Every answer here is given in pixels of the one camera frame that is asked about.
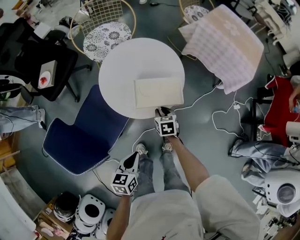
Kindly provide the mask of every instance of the round white table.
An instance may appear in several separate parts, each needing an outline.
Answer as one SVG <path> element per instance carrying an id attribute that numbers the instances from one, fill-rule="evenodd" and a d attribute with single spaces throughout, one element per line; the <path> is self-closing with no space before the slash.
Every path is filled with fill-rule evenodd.
<path id="1" fill-rule="evenodd" d="M 134 119 L 155 117 L 155 107 L 135 108 L 134 80 L 180 77 L 184 69 L 178 55 L 168 45 L 151 39 L 135 38 L 110 51 L 99 72 L 99 87 L 107 104 L 117 113 Z"/>

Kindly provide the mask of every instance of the blue chair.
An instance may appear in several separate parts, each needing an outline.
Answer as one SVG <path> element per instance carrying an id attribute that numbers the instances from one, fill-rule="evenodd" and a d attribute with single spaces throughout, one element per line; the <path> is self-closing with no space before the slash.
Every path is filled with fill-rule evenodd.
<path id="1" fill-rule="evenodd" d="M 94 85 L 73 125 L 55 118 L 50 124 L 43 148 L 59 165 L 80 175 L 105 162 L 128 121 L 116 113 Z"/>

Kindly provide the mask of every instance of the pink checkered cloth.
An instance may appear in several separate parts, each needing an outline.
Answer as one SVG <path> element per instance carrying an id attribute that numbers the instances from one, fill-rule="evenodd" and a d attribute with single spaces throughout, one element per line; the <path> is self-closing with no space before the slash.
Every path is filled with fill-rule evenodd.
<path id="1" fill-rule="evenodd" d="M 263 44 L 225 5 L 179 28 L 179 31 L 187 42 L 182 54 L 196 57 L 221 79 L 225 94 L 236 91 L 253 79 Z"/>

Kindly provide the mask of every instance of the floral seat cushion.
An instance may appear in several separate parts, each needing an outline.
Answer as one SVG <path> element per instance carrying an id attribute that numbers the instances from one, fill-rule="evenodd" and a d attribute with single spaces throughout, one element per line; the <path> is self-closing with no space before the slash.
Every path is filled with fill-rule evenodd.
<path id="1" fill-rule="evenodd" d="M 131 39 L 131 31 L 126 24 L 104 23 L 85 37 L 83 51 L 88 58 L 102 62 L 110 50 L 129 39 Z"/>
<path id="2" fill-rule="evenodd" d="M 208 14 L 209 10 L 197 5 L 191 5 L 184 9 L 184 16 L 189 21 L 193 23 L 202 18 L 205 14 Z"/>

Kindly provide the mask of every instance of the black chair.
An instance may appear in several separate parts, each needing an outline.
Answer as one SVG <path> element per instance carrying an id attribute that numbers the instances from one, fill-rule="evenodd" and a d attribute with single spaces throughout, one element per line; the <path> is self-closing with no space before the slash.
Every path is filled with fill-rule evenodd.
<path id="1" fill-rule="evenodd" d="M 91 66 L 74 68 L 78 58 L 77 52 L 55 45 L 53 41 L 48 42 L 39 38 L 24 19 L 16 20 L 8 28 L 9 31 L 4 31 L 0 36 L 0 75 L 15 76 L 25 83 L 31 83 L 37 92 L 26 93 L 27 96 L 31 96 L 25 99 L 28 103 L 32 102 L 34 96 L 40 95 L 49 101 L 54 101 L 65 86 L 78 102 L 79 97 L 75 95 L 68 83 L 69 77 L 72 73 L 85 68 L 91 71 Z M 54 86 L 39 89 L 41 66 L 52 60 L 57 61 Z"/>

